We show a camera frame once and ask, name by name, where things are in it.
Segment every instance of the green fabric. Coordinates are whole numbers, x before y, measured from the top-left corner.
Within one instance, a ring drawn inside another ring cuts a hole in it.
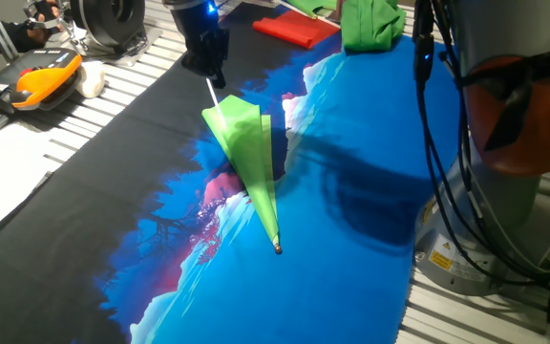
[[[220,109],[221,116],[216,107],[203,110],[202,116],[245,185],[271,243],[279,245],[275,189],[267,182],[273,181],[270,117],[262,117],[258,105],[234,96],[221,101]],[[268,129],[263,127],[267,120]]]
[[[287,0],[287,2],[312,18],[315,17],[315,10],[336,10],[336,0]]]
[[[388,51],[405,29],[397,0],[346,0],[342,12],[343,46],[356,52]]]
[[[277,202],[275,202],[275,181],[273,177],[273,157],[271,155],[271,116],[262,116],[263,120],[263,149],[264,149],[264,176],[266,178],[266,189],[271,199],[273,212],[277,218]]]

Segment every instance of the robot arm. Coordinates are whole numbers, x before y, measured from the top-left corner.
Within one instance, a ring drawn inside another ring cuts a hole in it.
[[[226,85],[222,64],[228,56],[228,30],[218,25],[218,9],[211,0],[163,0],[181,34],[187,52],[181,65],[203,76],[214,76],[213,85]]]
[[[423,97],[434,59],[434,18],[446,46],[439,57],[449,58],[460,96],[458,155],[449,173],[437,158]],[[550,172],[550,2],[418,0],[413,40],[426,157],[440,213],[418,227],[416,248],[431,248],[435,233],[446,237],[482,281],[457,278],[428,262],[419,268],[442,287],[466,294],[497,292],[502,284],[548,285],[550,226],[537,221],[548,214],[535,209],[550,201],[537,197],[540,175]],[[480,266],[478,254],[495,263]]]

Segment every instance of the metal table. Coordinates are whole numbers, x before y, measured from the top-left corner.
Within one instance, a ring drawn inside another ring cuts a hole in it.
[[[221,7],[220,15],[232,11],[239,3],[240,0],[230,0]],[[411,35],[413,8],[401,8],[408,14],[404,34]],[[184,38],[160,1],[146,0],[145,25],[162,30],[160,38],[133,67],[105,65],[107,86],[99,97],[73,96],[48,113],[37,111],[12,125],[42,128],[34,131],[43,138],[34,149],[39,150],[43,162],[39,168],[44,174],[52,173],[68,160],[185,51]],[[4,137],[5,132],[0,132],[0,152],[14,144]],[[35,181],[16,185],[17,191],[6,192],[19,193],[22,199]],[[396,343],[550,343],[550,325],[546,321],[548,297],[548,292],[533,288],[508,297],[458,295],[443,290],[416,270],[409,284],[407,308]]]

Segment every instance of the table surface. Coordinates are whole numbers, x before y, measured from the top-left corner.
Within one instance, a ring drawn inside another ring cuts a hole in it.
[[[221,15],[239,3],[230,0]],[[401,7],[408,14],[405,35],[411,35],[413,8]],[[16,172],[5,179],[0,173],[0,194],[6,195],[4,202],[0,199],[0,220],[183,54],[184,38],[159,1],[146,0],[145,24],[162,35],[135,66],[105,65],[107,86],[99,97],[72,96],[48,113],[37,111],[0,131],[0,171]],[[547,302],[547,292],[531,288],[510,297],[458,295],[415,270],[396,343],[550,343]],[[478,329],[489,329],[490,337]]]

